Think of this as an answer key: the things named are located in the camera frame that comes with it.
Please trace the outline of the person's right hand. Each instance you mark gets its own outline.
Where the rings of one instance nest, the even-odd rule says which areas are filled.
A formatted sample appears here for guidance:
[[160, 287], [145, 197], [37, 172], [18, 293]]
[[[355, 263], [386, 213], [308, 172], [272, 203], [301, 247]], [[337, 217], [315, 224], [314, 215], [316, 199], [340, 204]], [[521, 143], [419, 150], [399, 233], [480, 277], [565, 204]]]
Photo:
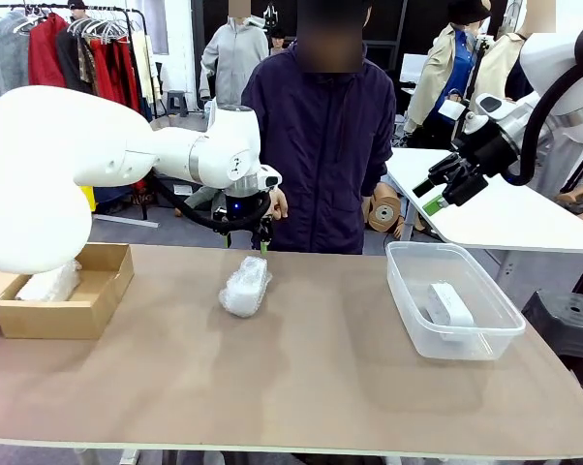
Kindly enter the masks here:
[[270, 206], [267, 215], [273, 220], [279, 221], [288, 217], [289, 205], [286, 195], [280, 188], [275, 188], [269, 192]]

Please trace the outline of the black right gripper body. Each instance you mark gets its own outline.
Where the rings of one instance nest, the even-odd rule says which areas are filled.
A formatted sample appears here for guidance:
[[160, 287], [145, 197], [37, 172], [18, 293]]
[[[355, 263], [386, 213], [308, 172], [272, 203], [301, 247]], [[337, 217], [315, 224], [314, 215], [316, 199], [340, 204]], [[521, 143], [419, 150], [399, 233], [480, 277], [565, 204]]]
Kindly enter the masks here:
[[471, 177], [475, 172], [493, 177], [517, 161], [516, 150], [497, 123], [485, 123], [469, 135], [462, 132], [453, 147], [462, 159], [455, 179]]

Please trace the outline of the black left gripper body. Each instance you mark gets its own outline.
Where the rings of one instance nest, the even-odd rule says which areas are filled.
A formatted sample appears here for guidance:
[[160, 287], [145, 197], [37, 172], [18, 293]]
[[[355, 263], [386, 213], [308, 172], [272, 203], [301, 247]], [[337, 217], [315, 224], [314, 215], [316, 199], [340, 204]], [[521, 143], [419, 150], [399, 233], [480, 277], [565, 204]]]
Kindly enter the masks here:
[[267, 214], [270, 205], [270, 194], [265, 191], [248, 197], [224, 194], [223, 203], [212, 212], [212, 220], [228, 229], [251, 229]]

